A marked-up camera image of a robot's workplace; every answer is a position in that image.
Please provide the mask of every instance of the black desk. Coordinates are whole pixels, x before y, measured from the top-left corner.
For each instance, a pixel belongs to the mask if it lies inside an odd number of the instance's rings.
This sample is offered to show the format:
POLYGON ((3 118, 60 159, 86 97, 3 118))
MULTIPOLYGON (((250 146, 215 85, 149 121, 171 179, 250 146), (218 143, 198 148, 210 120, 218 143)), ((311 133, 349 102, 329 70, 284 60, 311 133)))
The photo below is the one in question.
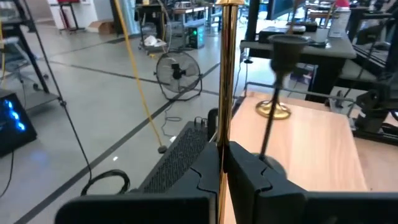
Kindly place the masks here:
MULTIPOLYGON (((323 35, 322 32, 328 32, 328 30, 318 29, 316 33, 306 32, 304 36, 316 39, 317 35, 323 35)), ((271 58, 271 44, 260 44, 259 42, 246 42, 243 40, 240 47, 250 49, 249 56, 251 57, 271 58)), ((308 91, 329 95, 346 59, 355 57, 356 52, 347 36, 344 36, 342 39, 330 39, 328 47, 325 49, 310 46, 305 47, 300 62, 318 65, 308 86, 308 91)), ((318 103, 324 103, 326 100, 324 97, 308 95, 305 99, 318 103)))
POLYGON ((42 72, 40 71, 39 66, 36 62, 36 57, 32 53, 29 44, 25 39, 25 35, 21 31, 21 25, 23 21, 21 19, 12 19, 8 21, 2 21, 2 31, 3 38, 7 37, 18 37, 21 43, 22 49, 26 52, 29 57, 30 63, 35 70, 37 78, 39 79, 40 84, 42 85, 43 90, 38 90, 35 93, 26 96, 26 109, 31 109, 35 106, 39 106, 44 103, 48 103, 49 101, 56 100, 58 98, 57 95, 50 93, 49 88, 43 78, 42 72))

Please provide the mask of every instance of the blue led light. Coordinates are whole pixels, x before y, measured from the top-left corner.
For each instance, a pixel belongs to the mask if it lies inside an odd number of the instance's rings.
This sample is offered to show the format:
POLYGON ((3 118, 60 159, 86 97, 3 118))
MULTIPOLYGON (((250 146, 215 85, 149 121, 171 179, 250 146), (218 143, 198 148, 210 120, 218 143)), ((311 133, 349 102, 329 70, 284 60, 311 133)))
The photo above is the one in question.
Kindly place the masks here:
POLYGON ((19 120, 19 115, 15 112, 15 111, 11 111, 11 116, 16 119, 19 120))
POLYGON ((18 129, 20 129, 21 131, 25 131, 25 125, 23 125, 21 122, 18 122, 17 127, 18 127, 18 129))

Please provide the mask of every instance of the gold vertical rod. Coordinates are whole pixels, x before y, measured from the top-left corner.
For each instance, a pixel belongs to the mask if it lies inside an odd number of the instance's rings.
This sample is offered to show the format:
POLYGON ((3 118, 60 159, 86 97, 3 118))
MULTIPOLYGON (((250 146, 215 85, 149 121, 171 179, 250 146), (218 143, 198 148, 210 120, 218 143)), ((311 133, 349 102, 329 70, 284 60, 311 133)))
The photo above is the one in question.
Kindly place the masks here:
POLYGON ((220 62, 220 96, 218 103, 218 142, 220 155, 220 194, 218 198, 218 223, 224 223, 226 196, 225 157, 229 151, 229 130, 232 117, 233 80, 235 67, 236 24, 238 5, 221 4, 223 6, 221 30, 221 62, 220 62))

